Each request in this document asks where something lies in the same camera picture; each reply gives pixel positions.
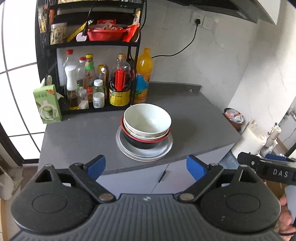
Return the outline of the person right hand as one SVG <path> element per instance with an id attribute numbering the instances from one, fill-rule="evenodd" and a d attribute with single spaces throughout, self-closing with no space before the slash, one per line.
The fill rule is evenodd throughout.
<path id="1" fill-rule="evenodd" d="M 280 199 L 281 214 L 278 220 L 278 233 L 294 233 L 295 227 L 292 225 L 292 216 L 287 208 L 287 198 L 283 195 Z"/>

